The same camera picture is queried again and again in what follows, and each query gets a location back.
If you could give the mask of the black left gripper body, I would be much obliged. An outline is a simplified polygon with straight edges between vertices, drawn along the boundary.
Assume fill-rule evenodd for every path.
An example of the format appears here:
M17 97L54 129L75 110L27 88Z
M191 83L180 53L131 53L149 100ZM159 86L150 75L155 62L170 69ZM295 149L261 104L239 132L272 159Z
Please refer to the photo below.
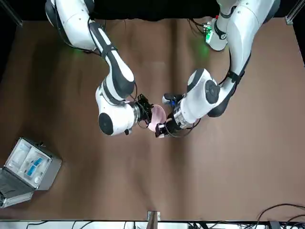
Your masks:
M182 134L182 129L172 118L166 119L166 130L167 134L171 137L184 137Z

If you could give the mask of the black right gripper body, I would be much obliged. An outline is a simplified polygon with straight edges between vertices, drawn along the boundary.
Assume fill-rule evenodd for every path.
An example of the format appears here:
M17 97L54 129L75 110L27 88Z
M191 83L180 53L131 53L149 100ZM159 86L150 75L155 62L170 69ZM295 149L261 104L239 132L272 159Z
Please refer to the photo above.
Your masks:
M148 99L143 94L138 95L137 105L140 109L140 117L138 118L138 123L144 121L146 124L145 128L147 128L152 121L153 105L149 103Z

